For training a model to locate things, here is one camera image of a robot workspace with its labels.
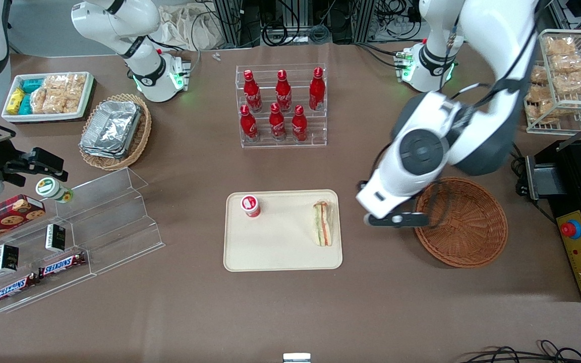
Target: brown table surface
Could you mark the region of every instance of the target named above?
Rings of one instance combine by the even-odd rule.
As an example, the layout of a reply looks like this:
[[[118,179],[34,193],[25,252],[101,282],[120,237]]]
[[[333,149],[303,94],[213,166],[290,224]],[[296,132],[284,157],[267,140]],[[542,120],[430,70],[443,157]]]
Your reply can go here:
[[[401,49],[405,44],[391,44]],[[556,227],[514,193],[508,165],[472,177],[502,204],[509,222],[503,254],[481,269],[452,269],[410,229],[362,223],[355,185],[389,141],[415,91],[355,46],[302,46],[203,53],[190,90],[148,103],[154,126],[132,169],[150,183],[147,211],[166,247],[93,280],[0,314],[0,361],[280,361],[307,351],[319,361],[456,361],[487,346],[535,351],[536,340],[581,350],[581,303]],[[188,53],[187,57],[196,55]],[[464,47],[445,86],[453,94],[491,81]],[[329,145],[243,150],[235,113],[235,66],[325,62]],[[94,103],[137,93],[117,56],[12,57],[12,73],[89,71]],[[477,100],[481,90],[463,95]],[[104,175],[77,144],[83,123],[17,127],[16,147],[65,160],[68,186]],[[520,131],[534,154],[554,140]],[[460,175],[446,168],[444,175]],[[5,196],[33,195],[8,186]],[[236,191],[332,189],[339,196],[343,264],[327,271],[230,273],[223,267],[225,200]]]

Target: clear acrylic shelf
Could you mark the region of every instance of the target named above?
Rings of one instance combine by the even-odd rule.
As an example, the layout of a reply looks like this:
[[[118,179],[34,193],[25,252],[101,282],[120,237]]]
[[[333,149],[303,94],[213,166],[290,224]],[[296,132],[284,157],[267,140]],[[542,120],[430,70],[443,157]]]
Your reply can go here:
[[[74,198],[67,204],[42,200],[46,216],[0,237],[0,244],[19,247],[18,270],[0,273],[0,288],[75,253],[84,252],[87,264],[47,276],[3,299],[0,312],[12,312],[165,246],[138,192],[144,186],[135,172],[123,168],[73,188]],[[67,230],[64,253],[44,248],[51,223]]]
[[[324,83],[327,90],[324,94],[324,110],[313,111],[309,108],[309,85],[313,79],[313,70],[315,67],[324,69]],[[244,131],[240,126],[241,119],[239,107],[246,104],[244,95],[244,71],[251,70],[254,75],[254,80],[260,87],[261,99],[263,107],[261,112],[253,113],[257,122],[257,129],[260,134],[258,142],[247,142],[245,140]],[[272,131],[270,130],[270,104],[277,100],[275,94],[275,87],[277,85],[277,71],[280,69],[286,70],[288,83],[292,88],[293,93],[293,107],[291,111],[284,113],[284,127],[286,128],[286,140],[277,142],[272,138]],[[237,66],[236,78],[236,119],[237,127],[239,129],[239,138],[244,149],[249,148],[263,148],[263,147],[317,147],[327,145],[327,98],[329,94],[329,83],[327,81],[326,64],[293,64],[293,65],[251,65],[251,66]],[[295,142],[293,140],[293,127],[291,120],[293,119],[293,109],[296,105],[304,106],[304,115],[308,121],[308,138],[304,142]]]

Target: red bottle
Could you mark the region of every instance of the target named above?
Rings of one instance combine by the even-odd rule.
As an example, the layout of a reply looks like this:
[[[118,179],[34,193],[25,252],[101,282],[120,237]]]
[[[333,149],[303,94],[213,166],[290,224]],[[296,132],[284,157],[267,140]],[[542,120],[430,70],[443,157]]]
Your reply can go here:
[[[291,110],[291,85],[286,80],[286,71],[283,69],[277,71],[277,87],[275,87],[277,94],[277,103],[281,108],[281,112],[286,113]]]
[[[252,71],[244,71],[244,80],[246,81],[244,85],[244,93],[246,96],[246,102],[250,106],[250,110],[254,113],[261,111],[261,92],[259,90],[259,85],[254,80]]]
[[[309,107],[314,111],[324,110],[324,94],[327,86],[324,84],[322,77],[324,76],[324,69],[317,67],[313,70],[313,80],[309,86]]]
[[[307,124],[304,108],[301,105],[295,106],[295,115],[293,116],[293,139],[295,142],[306,141]]]
[[[272,131],[272,138],[276,142],[283,142],[286,140],[286,129],[284,129],[284,115],[281,114],[279,104],[273,102],[270,105],[270,131]]]
[[[248,106],[243,105],[240,112],[242,114],[242,130],[244,130],[246,142],[258,142],[259,133],[257,131],[257,123],[254,116],[251,115]]]

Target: coca-cola logo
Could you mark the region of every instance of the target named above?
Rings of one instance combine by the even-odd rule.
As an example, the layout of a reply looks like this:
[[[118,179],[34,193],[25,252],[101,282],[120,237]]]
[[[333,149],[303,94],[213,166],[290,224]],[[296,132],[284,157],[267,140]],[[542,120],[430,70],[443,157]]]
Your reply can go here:
[[[289,94],[279,94],[277,93],[277,99],[279,99],[279,101],[290,101],[291,97],[290,97],[290,93]]]

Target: white plastic tray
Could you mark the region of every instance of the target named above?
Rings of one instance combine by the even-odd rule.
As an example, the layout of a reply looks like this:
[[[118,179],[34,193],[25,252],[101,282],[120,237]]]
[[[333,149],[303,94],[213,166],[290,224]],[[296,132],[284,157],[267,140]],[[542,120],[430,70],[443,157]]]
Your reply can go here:
[[[244,195],[254,195],[261,214],[251,218],[241,209]],[[331,205],[333,245],[314,241],[313,204]],[[233,193],[226,200],[223,265],[228,271],[336,269],[342,263],[337,194],[329,189]]]
[[[31,115],[11,115],[11,114],[7,113],[6,112],[6,105],[8,104],[10,96],[12,96],[12,92],[16,88],[19,87],[19,85],[21,84],[21,81],[33,80],[35,78],[46,78],[46,76],[51,76],[53,74],[66,75],[69,73],[64,72],[64,73],[20,74],[18,76],[15,76],[15,78],[12,80],[12,85],[10,85],[9,94],[6,97],[6,103],[4,103],[4,106],[2,109],[2,118],[5,119],[6,121],[10,122],[11,124],[15,124],[15,123],[30,124],[32,122],[60,121],[63,119],[74,119],[74,118],[82,117],[85,114],[85,110],[87,109],[88,98],[89,98],[89,95],[91,94],[91,89],[93,87],[94,77],[89,72],[72,72],[72,73],[86,74],[87,75],[87,80],[85,81],[85,89],[82,91],[82,96],[80,97],[80,104],[78,105],[77,112],[50,113],[50,114],[41,113],[41,114],[31,114]]]

